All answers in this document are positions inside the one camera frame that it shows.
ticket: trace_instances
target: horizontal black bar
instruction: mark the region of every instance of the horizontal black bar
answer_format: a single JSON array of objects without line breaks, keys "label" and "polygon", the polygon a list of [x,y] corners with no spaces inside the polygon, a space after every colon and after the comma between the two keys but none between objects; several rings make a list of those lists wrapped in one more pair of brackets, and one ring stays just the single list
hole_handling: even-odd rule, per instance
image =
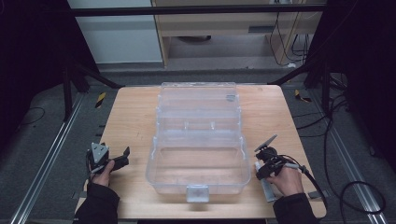
[{"label": "horizontal black bar", "polygon": [[324,11],[326,4],[287,5],[231,5],[231,6],[191,6],[191,7],[113,7],[113,8],[73,8],[70,10],[48,10],[45,13],[75,17],[93,16],[136,16],[172,14],[212,14],[212,13],[254,13],[254,12],[312,12]]}]

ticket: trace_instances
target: black jacket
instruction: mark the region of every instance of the black jacket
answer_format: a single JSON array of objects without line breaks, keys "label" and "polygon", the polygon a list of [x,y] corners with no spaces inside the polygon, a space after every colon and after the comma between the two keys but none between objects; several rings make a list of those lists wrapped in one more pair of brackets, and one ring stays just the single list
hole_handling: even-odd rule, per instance
[{"label": "black jacket", "polygon": [[[112,189],[92,184],[73,224],[117,224],[119,201],[119,196]],[[279,224],[319,223],[304,193],[278,199],[274,203],[274,211]]]}]

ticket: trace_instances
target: transparent storage container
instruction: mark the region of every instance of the transparent storage container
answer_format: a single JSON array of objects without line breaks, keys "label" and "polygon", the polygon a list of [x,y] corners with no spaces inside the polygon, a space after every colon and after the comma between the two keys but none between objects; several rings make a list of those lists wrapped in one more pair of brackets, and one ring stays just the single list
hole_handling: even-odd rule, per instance
[{"label": "transparent storage container", "polygon": [[250,180],[234,83],[163,83],[146,178],[158,193],[237,194]]}]

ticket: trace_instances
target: light wood tabletop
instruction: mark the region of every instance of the light wood tabletop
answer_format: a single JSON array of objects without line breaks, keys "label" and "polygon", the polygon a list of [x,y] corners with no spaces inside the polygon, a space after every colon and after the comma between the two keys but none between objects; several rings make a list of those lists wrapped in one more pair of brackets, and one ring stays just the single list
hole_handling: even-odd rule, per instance
[{"label": "light wood tabletop", "polygon": [[[242,133],[251,159],[251,180],[236,195],[210,195],[209,203],[187,203],[185,195],[158,194],[145,178],[152,137],[156,126],[155,108],[161,87],[126,87],[119,90],[101,143],[110,147],[110,158],[131,148],[130,164],[113,172],[110,187],[120,196],[119,218],[269,218],[273,204],[265,200],[255,177],[254,149],[277,134],[272,142],[279,154],[293,157],[312,174],[288,105],[278,86],[237,85],[242,109]],[[315,191],[303,176],[305,192]],[[310,200],[317,217],[326,210],[321,200]]]}]

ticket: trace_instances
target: white wall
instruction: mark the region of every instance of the white wall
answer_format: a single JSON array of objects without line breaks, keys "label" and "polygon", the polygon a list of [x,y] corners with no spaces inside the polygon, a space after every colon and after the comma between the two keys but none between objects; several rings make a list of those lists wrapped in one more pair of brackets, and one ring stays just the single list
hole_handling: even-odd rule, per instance
[{"label": "white wall", "polygon": [[[149,0],[68,0],[71,8],[151,7]],[[162,62],[153,16],[81,17],[96,63]]]}]

